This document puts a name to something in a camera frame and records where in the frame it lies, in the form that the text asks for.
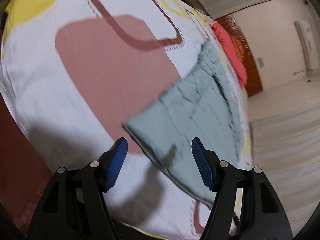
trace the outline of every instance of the cloth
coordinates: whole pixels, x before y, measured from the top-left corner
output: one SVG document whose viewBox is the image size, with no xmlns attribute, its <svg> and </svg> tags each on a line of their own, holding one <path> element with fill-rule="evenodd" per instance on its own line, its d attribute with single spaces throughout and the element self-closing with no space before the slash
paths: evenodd
<svg viewBox="0 0 320 240">
<path fill-rule="evenodd" d="M 241 88 L 244 88 L 248 80 L 247 71 L 237 55 L 229 33 L 216 21 L 211 24 L 211 28 L 221 43 L 221 46 L 229 58 L 232 67 L 236 71 Z"/>
<path fill-rule="evenodd" d="M 219 55 L 211 42 L 205 42 L 190 75 L 125 128 L 175 184 L 211 204 L 215 195 L 202 182 L 191 141 L 199 137 L 207 149 L 236 167 L 244 141 L 239 120 Z"/>
</svg>

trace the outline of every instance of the red pillow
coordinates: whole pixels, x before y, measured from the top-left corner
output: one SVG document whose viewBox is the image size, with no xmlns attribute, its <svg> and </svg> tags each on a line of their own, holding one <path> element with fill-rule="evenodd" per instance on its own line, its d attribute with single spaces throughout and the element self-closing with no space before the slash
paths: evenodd
<svg viewBox="0 0 320 240">
<path fill-rule="evenodd" d="M 237 53 L 237 56 L 238 56 L 239 60 L 241 62 L 243 62 L 244 50 L 243 50 L 243 46 L 242 46 L 241 41 L 238 40 L 238 38 L 236 36 L 232 36 L 232 35 L 231 35 L 231 40 L 232 40 L 233 46 L 236 49 L 236 53 Z"/>
<path fill-rule="evenodd" d="M 229 33 L 217 22 L 213 22 L 211 24 L 211 28 L 217 36 L 219 42 L 221 43 L 221 46 L 223 47 L 225 54 L 230 60 L 233 69 L 236 71 L 241 88 L 244 88 L 248 80 L 247 72 L 243 63 L 237 56 L 236 49 L 233 46 L 233 42 Z"/>
</svg>

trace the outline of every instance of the bed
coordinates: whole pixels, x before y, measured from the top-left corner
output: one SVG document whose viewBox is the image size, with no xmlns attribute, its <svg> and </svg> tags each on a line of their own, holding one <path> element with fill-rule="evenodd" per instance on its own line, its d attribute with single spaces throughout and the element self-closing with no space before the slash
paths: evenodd
<svg viewBox="0 0 320 240">
<path fill-rule="evenodd" d="M 247 94 L 212 19 L 180 0 L 12 0 L 7 10 L 0 92 L 50 171 L 81 168 L 126 137 L 127 158 L 105 196 L 112 217 L 156 237 L 199 239 L 210 209 L 154 166 L 122 124 L 186 78 L 210 41 L 239 109 L 236 166 L 251 169 Z"/>
</svg>

